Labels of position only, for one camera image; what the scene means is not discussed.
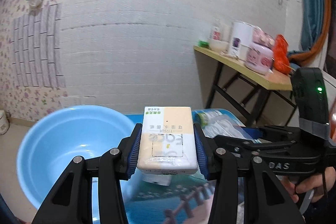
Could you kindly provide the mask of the person's hand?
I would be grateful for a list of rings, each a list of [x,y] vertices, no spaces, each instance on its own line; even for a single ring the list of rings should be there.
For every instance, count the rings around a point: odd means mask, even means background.
[[[294,203],[299,200],[298,194],[306,193],[307,191],[314,190],[314,195],[311,199],[312,202],[317,202],[324,195],[325,191],[323,188],[323,181],[325,179],[326,190],[330,191],[335,184],[335,169],[330,166],[324,171],[324,174],[314,174],[313,176],[303,180],[300,184],[295,185],[292,183],[287,176],[281,179],[282,185],[288,191],[291,199]]]

